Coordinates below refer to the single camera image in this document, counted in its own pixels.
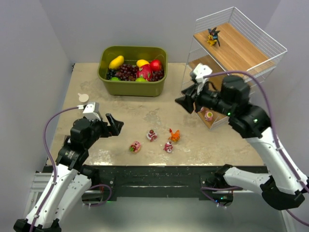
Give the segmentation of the orange fox toy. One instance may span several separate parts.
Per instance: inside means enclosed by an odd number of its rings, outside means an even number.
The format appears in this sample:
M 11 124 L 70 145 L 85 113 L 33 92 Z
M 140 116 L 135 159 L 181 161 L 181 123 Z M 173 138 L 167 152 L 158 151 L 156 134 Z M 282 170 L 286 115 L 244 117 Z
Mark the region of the orange fox toy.
M 176 130 L 175 132 L 172 129 L 169 129 L 170 137 L 169 140 L 172 142 L 178 142 L 180 140 L 180 131 Z

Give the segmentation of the pink toy green top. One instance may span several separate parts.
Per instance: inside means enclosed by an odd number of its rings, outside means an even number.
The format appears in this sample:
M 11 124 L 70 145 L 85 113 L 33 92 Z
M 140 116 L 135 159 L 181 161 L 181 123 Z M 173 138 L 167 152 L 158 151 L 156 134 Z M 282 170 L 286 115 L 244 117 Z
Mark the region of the pink toy green top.
M 204 118 L 206 121 L 210 122 L 213 120 L 213 113 L 211 111 L 206 111 L 204 114 Z

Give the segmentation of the black cat toy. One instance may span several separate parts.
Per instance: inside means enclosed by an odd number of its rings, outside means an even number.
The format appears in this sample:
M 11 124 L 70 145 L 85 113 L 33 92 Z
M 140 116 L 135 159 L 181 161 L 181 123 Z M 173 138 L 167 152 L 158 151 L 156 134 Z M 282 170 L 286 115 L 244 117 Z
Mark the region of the black cat toy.
M 220 41 L 219 41 L 219 30 L 217 30 L 216 27 L 212 28 L 212 29 L 208 29 L 208 39 L 207 39 L 207 43 L 210 46 L 214 46 L 214 45 L 218 45 L 220 47 Z

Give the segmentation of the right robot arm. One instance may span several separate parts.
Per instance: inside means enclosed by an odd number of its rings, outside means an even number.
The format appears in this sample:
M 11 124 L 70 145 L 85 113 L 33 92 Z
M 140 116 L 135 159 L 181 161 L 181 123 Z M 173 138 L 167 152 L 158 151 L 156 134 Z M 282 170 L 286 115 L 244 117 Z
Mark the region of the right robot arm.
M 268 169 L 267 174 L 255 174 L 226 164 L 212 183 L 250 190 L 277 210 L 298 208 L 305 200 L 309 178 L 284 152 L 268 114 L 249 102 L 250 86 L 237 75 L 224 77 L 220 91 L 210 90 L 206 80 L 193 78 L 193 82 L 175 102 L 188 113 L 206 107 L 228 116 L 228 124 L 256 150 Z

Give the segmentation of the pink red bear toy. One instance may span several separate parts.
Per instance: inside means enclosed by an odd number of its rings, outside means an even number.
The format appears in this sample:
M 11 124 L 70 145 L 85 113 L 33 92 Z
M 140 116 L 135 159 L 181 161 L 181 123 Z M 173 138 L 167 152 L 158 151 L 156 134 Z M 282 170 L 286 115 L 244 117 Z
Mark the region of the pink red bear toy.
M 171 153 L 173 149 L 173 145 L 171 141 L 168 141 L 165 143 L 164 148 L 163 148 L 167 153 Z

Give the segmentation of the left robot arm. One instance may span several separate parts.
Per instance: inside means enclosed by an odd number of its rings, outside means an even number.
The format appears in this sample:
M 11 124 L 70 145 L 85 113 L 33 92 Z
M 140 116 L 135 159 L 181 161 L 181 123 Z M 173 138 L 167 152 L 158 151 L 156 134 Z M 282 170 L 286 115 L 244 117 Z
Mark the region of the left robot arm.
M 70 135 L 58 152 L 53 172 L 42 195 L 25 218 L 14 224 L 16 232 L 59 232 L 69 211 L 91 189 L 96 169 L 84 165 L 89 148 L 100 138 L 118 136 L 124 123 L 106 114 L 92 113 L 74 121 Z

